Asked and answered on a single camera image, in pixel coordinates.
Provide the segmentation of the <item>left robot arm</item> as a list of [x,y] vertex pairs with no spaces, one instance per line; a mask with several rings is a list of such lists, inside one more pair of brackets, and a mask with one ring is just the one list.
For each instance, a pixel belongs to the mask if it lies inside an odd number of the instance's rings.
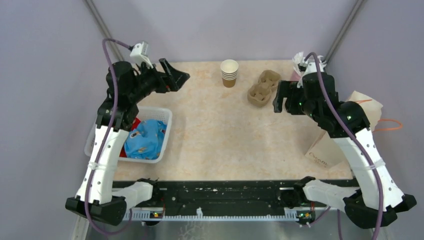
[[151,93],[177,92],[190,78],[161,58],[162,71],[141,63],[118,61],[108,67],[106,99],[97,110],[95,140],[85,176],[76,194],[67,198],[65,208],[83,218],[112,226],[126,213],[144,202],[154,207],[160,193],[151,180],[138,180],[113,191],[114,175],[121,149],[139,113],[138,103]]

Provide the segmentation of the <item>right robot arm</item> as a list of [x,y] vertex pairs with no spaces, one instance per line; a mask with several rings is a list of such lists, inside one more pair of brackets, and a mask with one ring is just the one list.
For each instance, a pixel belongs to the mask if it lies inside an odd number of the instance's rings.
[[317,123],[343,152],[358,182],[358,188],[341,187],[307,176],[294,184],[285,202],[323,203],[344,212],[359,228],[376,229],[393,223],[398,213],[412,209],[413,195],[397,187],[374,143],[363,108],[354,101],[340,101],[334,78],[323,72],[309,73],[296,81],[281,80],[273,101],[274,111],[306,115]]

